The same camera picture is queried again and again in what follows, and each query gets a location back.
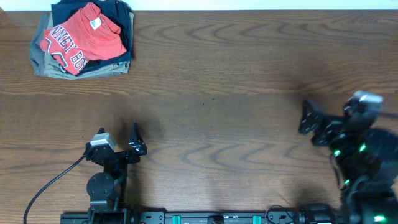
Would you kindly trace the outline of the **coral red t-shirt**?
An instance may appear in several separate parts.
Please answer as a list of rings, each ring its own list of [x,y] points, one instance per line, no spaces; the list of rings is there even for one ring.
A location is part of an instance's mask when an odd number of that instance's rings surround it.
[[[122,1],[60,1],[52,5],[53,27],[44,30],[40,48],[66,72],[78,75],[91,60],[110,60],[127,52],[121,28],[109,11],[130,10]]]

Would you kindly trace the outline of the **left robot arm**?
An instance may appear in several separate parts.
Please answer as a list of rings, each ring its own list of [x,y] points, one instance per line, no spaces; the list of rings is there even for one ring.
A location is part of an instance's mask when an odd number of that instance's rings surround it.
[[[139,222],[137,213],[124,203],[128,165],[140,162],[140,157],[147,154],[136,122],[132,124],[128,146],[129,150],[116,152],[116,141],[104,128],[86,144],[86,160],[103,167],[86,185],[90,196],[89,223]]]

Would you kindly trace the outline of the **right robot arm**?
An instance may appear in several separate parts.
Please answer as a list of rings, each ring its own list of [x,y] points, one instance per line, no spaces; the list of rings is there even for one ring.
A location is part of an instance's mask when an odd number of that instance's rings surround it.
[[[314,146],[328,147],[342,205],[302,209],[301,223],[397,223],[397,136],[373,128],[382,100],[351,98],[342,116],[325,114],[313,101],[302,103],[300,134],[312,133]]]

